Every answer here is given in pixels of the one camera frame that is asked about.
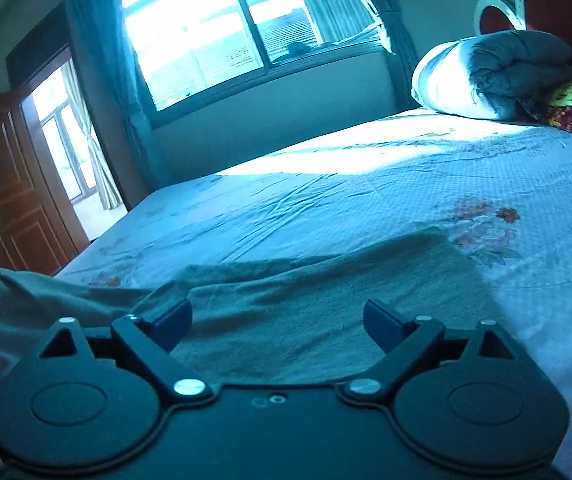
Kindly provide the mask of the blue left curtain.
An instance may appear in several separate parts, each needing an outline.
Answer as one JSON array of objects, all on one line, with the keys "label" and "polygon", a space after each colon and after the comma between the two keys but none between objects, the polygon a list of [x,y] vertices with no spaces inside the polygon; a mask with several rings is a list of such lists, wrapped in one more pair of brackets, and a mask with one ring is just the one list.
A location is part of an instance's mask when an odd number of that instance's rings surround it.
[{"label": "blue left curtain", "polygon": [[66,3],[100,82],[117,105],[144,185],[150,192],[170,185],[167,159],[140,98],[136,59],[126,33],[122,0],[66,0]]}]

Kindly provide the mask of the far room window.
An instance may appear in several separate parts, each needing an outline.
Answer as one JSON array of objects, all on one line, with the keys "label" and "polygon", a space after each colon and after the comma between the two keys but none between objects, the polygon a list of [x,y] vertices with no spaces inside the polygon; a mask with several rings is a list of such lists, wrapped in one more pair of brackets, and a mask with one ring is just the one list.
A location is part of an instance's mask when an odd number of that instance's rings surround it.
[{"label": "far room window", "polygon": [[121,206],[73,62],[54,70],[34,90],[32,100],[68,200],[75,204],[96,195],[103,210]]}]

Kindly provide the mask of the grey-green fleece pants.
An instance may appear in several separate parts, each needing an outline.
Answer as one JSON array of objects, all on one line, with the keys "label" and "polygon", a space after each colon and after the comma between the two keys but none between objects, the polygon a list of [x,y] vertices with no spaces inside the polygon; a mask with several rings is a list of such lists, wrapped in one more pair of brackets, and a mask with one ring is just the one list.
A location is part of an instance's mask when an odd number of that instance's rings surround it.
[{"label": "grey-green fleece pants", "polygon": [[343,255],[186,266],[153,288],[90,287],[0,269],[0,381],[59,318],[102,327],[182,300],[194,322],[174,355],[208,380],[303,384],[356,374],[379,356],[364,304],[471,328],[502,311],[478,272],[436,229]]}]

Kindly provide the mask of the brown wooden door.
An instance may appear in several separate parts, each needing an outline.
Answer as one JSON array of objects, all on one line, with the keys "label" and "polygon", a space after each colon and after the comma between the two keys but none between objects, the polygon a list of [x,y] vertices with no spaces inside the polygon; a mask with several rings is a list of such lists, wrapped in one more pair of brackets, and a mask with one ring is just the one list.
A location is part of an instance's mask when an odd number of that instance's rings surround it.
[{"label": "brown wooden door", "polygon": [[0,93],[0,266],[55,275],[87,247],[32,97]]}]

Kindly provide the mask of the blue curtain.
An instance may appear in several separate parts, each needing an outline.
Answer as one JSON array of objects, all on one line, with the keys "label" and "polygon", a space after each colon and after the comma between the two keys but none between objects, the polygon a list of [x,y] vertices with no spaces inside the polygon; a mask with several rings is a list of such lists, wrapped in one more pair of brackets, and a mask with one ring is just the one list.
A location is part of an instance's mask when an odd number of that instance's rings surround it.
[{"label": "blue curtain", "polygon": [[354,39],[374,25],[385,49],[398,110],[415,106],[411,79],[418,62],[416,47],[406,28],[400,0],[303,0],[312,18],[315,37],[323,44]]},{"label": "blue curtain", "polygon": [[100,82],[117,105],[144,185],[150,192],[170,185],[167,159],[140,98],[136,59],[126,33],[122,0],[66,0],[66,3]]}]

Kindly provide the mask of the blue right curtain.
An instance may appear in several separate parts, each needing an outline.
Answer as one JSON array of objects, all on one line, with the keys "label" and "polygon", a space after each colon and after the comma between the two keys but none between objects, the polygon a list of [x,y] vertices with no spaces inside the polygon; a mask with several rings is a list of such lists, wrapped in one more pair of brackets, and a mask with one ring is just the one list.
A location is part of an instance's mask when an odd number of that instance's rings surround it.
[{"label": "blue right curtain", "polygon": [[312,18],[315,37],[323,44],[354,39],[374,25],[385,49],[398,110],[415,106],[411,79],[418,62],[416,47],[406,28],[400,0],[303,0]]}]

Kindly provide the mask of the rolled grey white quilt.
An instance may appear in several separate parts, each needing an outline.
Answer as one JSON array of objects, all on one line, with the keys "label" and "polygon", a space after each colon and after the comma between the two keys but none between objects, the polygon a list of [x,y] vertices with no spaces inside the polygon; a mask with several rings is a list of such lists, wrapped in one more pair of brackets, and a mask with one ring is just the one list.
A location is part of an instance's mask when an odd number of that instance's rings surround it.
[{"label": "rolled grey white quilt", "polygon": [[441,114],[510,122],[520,100],[572,81],[571,62],[571,46],[549,32],[492,32],[432,48],[415,67],[411,96]]}]

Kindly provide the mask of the large sliding glass window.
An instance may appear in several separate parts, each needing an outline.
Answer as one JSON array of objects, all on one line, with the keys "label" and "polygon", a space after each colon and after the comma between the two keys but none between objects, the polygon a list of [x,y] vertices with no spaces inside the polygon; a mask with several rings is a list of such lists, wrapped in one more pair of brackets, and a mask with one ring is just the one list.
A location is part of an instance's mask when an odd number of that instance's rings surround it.
[{"label": "large sliding glass window", "polygon": [[121,0],[155,122],[377,48],[362,0]]}]

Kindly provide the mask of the floral blue bed sheet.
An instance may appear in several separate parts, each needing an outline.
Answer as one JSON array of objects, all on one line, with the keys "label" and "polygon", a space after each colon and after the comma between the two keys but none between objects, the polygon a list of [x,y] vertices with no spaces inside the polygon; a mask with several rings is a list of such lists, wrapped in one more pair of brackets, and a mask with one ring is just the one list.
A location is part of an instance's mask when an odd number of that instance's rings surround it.
[{"label": "floral blue bed sheet", "polygon": [[186,266],[343,255],[436,229],[563,393],[572,479],[572,134],[416,110],[149,195],[54,278],[153,288]]}]

